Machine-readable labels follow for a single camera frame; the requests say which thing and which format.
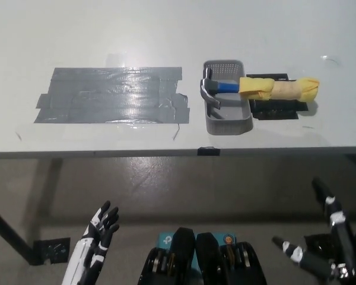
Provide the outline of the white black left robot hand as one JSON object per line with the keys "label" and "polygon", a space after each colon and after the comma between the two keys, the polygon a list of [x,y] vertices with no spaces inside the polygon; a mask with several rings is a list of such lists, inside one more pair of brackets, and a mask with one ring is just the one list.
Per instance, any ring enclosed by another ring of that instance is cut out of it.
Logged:
{"label": "white black left robot hand", "polygon": [[106,201],[95,213],[75,245],[63,284],[95,285],[114,233],[119,229],[119,208]]}

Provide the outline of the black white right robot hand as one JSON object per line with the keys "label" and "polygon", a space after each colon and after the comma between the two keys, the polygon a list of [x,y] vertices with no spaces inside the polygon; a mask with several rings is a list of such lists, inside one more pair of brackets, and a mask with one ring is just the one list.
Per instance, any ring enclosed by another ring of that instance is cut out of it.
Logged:
{"label": "black white right robot hand", "polygon": [[319,178],[311,182],[318,203],[322,206],[336,249],[333,262],[317,256],[309,249],[274,236],[272,242],[302,270],[325,281],[338,280],[341,284],[356,284],[356,241],[349,219],[341,203]]}

